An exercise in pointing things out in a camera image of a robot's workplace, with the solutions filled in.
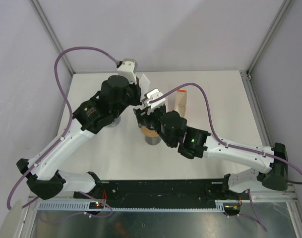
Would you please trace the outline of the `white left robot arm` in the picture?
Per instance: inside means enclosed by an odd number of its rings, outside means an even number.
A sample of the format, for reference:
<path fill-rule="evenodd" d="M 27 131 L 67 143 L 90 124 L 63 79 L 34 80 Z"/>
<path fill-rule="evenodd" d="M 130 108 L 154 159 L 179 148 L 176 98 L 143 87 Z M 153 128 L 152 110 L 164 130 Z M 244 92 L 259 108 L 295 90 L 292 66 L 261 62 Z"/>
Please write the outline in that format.
<path fill-rule="evenodd" d="M 59 170 L 60 165 L 84 142 L 112 124 L 128 106 L 141 105 L 139 80 L 130 83 L 120 75 L 102 82 L 101 89 L 73 112 L 69 128 L 52 141 L 39 156 L 20 159 L 16 165 L 27 178 L 30 190 L 47 200 L 61 192 L 84 192 L 91 198 L 102 192 L 101 181 L 94 172 L 83 174 Z"/>

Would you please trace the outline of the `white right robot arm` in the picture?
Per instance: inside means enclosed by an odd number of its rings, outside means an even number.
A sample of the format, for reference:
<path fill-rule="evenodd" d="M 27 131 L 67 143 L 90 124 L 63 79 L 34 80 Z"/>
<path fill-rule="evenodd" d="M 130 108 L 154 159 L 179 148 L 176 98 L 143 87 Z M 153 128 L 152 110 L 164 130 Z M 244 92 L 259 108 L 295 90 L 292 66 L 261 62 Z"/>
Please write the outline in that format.
<path fill-rule="evenodd" d="M 248 167 L 248 170 L 224 176 L 221 194 L 226 199 L 238 193 L 263 186 L 270 190 L 285 191 L 288 188 L 285 157 L 274 159 L 277 154 L 271 147 L 262 147 L 254 153 L 253 147 L 243 150 L 239 145 L 223 145 L 204 130 L 187 126 L 187 120 L 176 111 L 166 111 L 165 106 L 153 112 L 135 109 L 134 114 L 139 127 L 156 132 L 163 142 L 187 159 L 220 159 Z"/>

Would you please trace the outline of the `coffee filter paper pack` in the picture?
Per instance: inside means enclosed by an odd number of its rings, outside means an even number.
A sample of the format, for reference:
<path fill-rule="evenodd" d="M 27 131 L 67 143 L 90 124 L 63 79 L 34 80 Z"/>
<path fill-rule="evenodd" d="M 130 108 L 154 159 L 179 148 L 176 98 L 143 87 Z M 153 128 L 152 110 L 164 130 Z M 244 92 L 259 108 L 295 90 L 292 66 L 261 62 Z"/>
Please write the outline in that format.
<path fill-rule="evenodd" d="M 187 91 L 179 89 L 176 92 L 174 110 L 178 112 L 182 118 L 185 117 L 186 106 L 187 106 Z"/>

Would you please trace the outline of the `glass carafe with cork band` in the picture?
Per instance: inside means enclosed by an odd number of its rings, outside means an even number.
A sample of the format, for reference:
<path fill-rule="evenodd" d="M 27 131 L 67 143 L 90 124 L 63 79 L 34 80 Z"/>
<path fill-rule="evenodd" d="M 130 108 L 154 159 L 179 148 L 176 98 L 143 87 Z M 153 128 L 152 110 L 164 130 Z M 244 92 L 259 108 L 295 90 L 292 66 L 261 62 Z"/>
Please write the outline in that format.
<path fill-rule="evenodd" d="M 145 136 L 145 141 L 149 145 L 157 145 L 161 142 L 161 138 L 159 136 L 157 137 Z"/>

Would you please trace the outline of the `clear glass coffee server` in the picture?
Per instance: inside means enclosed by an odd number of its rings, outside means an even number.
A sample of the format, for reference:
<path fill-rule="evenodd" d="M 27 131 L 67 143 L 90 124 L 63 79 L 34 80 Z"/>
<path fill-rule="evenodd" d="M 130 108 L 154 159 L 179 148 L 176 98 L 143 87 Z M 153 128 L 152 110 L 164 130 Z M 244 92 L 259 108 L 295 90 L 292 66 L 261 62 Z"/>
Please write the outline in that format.
<path fill-rule="evenodd" d="M 117 125 L 119 125 L 120 121 L 121 121 L 121 116 L 119 116 L 118 118 L 114 119 L 114 121 L 111 124 L 109 124 L 108 127 L 117 126 Z"/>

